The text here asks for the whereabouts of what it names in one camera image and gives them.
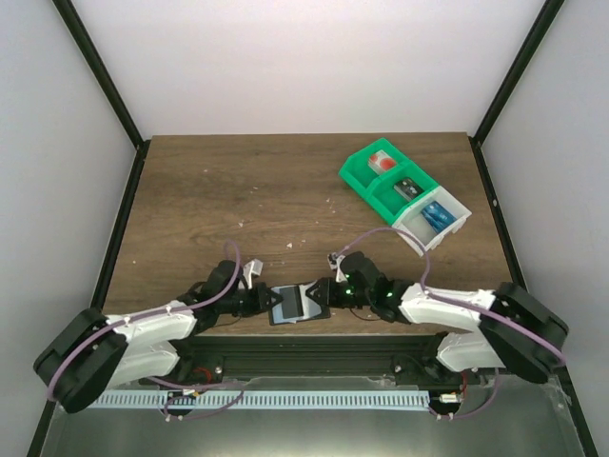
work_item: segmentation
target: wooden table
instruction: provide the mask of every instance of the wooden table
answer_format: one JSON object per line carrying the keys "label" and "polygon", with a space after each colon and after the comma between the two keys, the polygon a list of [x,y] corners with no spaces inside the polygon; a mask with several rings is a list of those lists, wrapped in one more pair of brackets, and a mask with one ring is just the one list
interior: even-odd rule
{"label": "wooden table", "polygon": [[[509,272],[464,133],[157,136],[152,139],[110,283],[106,314],[161,306],[204,281],[236,241],[265,262],[271,286],[329,274],[326,256],[385,225],[339,176],[353,152],[385,136],[472,216],[432,251],[430,286],[495,288]],[[395,233],[359,248],[388,276],[417,280],[423,260]],[[363,318],[366,310],[356,311]],[[435,326],[331,319],[271,327],[266,314],[208,333],[429,333]],[[234,318],[222,316],[219,324]]]}

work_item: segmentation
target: blue package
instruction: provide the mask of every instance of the blue package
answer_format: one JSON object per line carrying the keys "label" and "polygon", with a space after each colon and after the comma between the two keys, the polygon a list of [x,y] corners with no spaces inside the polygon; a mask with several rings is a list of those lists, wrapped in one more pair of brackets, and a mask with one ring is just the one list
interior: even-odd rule
{"label": "blue package", "polygon": [[421,211],[422,216],[437,233],[445,230],[457,219],[438,202],[431,202]]}

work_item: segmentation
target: robotic arm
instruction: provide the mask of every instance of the robotic arm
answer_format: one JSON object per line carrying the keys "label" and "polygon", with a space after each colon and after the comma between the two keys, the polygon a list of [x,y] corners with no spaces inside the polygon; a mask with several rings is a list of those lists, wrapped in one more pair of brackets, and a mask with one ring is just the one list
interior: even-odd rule
{"label": "robotic arm", "polygon": [[[368,306],[386,322],[441,324],[466,331],[440,333],[433,339],[423,363],[436,380],[468,368],[507,368],[525,380],[544,383],[560,364],[548,348],[483,314],[499,314],[533,332],[547,346],[560,349],[568,327],[518,286],[504,283],[494,291],[461,292],[389,280],[361,252],[331,257],[330,266],[335,277],[303,288],[305,298],[321,307]],[[70,413],[90,405],[104,390],[129,381],[149,376],[180,379],[180,373],[191,367],[179,340],[214,327],[220,314],[250,317],[282,303],[276,289],[254,283],[262,270],[260,261],[236,268],[235,262],[221,262],[207,281],[156,309],[124,316],[83,310],[36,359],[34,370]],[[235,272],[238,281],[231,285]],[[221,298],[213,300],[218,294]],[[434,298],[438,296],[465,302],[473,310]],[[213,303],[201,307],[210,300]]]}

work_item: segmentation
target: black metal frame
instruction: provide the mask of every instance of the black metal frame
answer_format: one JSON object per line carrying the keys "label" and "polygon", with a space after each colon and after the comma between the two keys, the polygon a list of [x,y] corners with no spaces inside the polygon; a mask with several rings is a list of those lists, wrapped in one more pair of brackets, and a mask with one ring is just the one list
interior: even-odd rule
{"label": "black metal frame", "polygon": [[[521,79],[527,65],[540,45],[543,36],[549,30],[552,21],[558,14],[563,2],[564,0],[546,0],[535,23],[524,40],[524,43],[522,44],[514,63],[501,83],[493,102],[491,103],[487,113],[484,115],[480,127],[478,128],[474,137],[470,137],[470,144],[474,158],[476,160],[484,191],[486,193],[489,206],[495,220],[495,225],[501,239],[501,245],[503,247],[503,252],[510,270],[512,281],[524,288],[526,287],[524,283],[524,276],[522,275],[521,267],[516,256],[516,252],[514,251],[505,220],[503,219],[501,206],[493,188],[492,180],[484,162],[481,145],[499,118],[502,109]],[[114,271],[118,252],[123,241],[123,235],[127,226],[131,206],[139,183],[139,178],[146,161],[150,141],[144,141],[139,130],[135,126],[128,109],[123,102],[120,93],[118,92],[118,89],[112,82],[104,62],[95,49],[93,42],[90,39],[88,32],[71,1],[53,0],[53,3],[66,22],[74,41],[85,56],[88,65],[104,91],[104,94],[108,98],[112,108],[114,109],[117,117],[121,121],[121,124],[125,128],[125,131],[133,143],[133,146],[137,150],[131,169],[131,174],[128,179],[127,188],[125,190],[114,229],[108,244],[104,264],[102,266],[102,270],[100,272],[91,301],[92,307],[101,309],[108,294],[108,287],[112,277],[112,272]],[[264,355],[264,357],[267,357],[272,352],[273,349],[269,348],[268,345],[268,342],[270,341],[269,338],[271,337],[230,337],[230,340],[227,340],[226,338],[223,339],[222,337],[205,337],[201,340],[201,344],[207,346],[212,345],[216,348],[220,346],[226,351],[231,352],[234,359],[242,360],[242,365],[240,367],[232,367],[232,369],[239,371],[239,369],[247,369],[246,360],[252,356],[252,350],[254,352],[258,351],[258,353]],[[277,337],[272,338],[272,341],[276,344],[278,340],[275,338]],[[356,365],[355,368],[361,368],[364,371],[371,370],[370,372],[379,372],[383,371],[385,367],[388,368],[388,356],[386,351],[388,347],[393,347],[395,349],[395,352],[393,352],[394,354],[404,352],[403,346],[408,347],[406,351],[410,351],[413,354],[419,354],[425,341],[427,341],[427,337],[421,336],[366,337],[365,340],[356,340],[356,342],[354,342],[352,337],[290,337],[285,339],[284,343],[285,345],[291,347],[291,358],[287,357],[286,359],[285,354],[280,354],[281,356],[277,358],[276,362],[268,362],[269,365],[265,368],[274,374],[284,372],[288,368],[298,369],[300,363],[298,357],[299,353],[303,353],[308,350],[319,350],[319,348],[325,348],[332,351],[339,349],[339,355],[333,358],[332,363],[338,364],[340,369],[344,372],[352,371],[354,364]],[[360,354],[363,350],[365,350],[367,351],[367,355],[371,356],[372,354],[376,353],[375,351],[377,351],[378,348],[382,348],[383,354],[379,353],[376,360],[374,358],[371,359],[370,357],[367,357],[366,362],[368,365],[366,367],[358,365],[361,363],[361,360],[358,359],[355,354]],[[572,404],[570,406],[571,414],[578,429],[578,434],[580,436],[584,451],[589,457],[597,457],[598,453],[596,451],[594,442],[592,441],[590,430],[586,425],[580,408],[580,403],[578,401],[576,392],[573,389],[573,384],[566,368],[560,370],[559,377],[562,388],[572,399]],[[49,429],[53,410],[54,404],[47,402],[29,448],[29,457],[36,457],[40,455]]]}

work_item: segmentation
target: white backdrop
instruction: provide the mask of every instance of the white backdrop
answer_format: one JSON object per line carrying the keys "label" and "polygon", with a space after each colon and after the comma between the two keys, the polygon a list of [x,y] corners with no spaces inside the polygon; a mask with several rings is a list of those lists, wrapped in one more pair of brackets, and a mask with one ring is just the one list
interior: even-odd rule
{"label": "white backdrop", "polygon": [[568,367],[609,455],[609,4],[565,2],[484,144],[531,291],[571,328]]}
{"label": "white backdrop", "polygon": [[542,0],[76,0],[145,137],[466,130]]}
{"label": "white backdrop", "polygon": [[45,404],[32,364],[90,304],[134,148],[52,2],[0,0],[0,454]]}

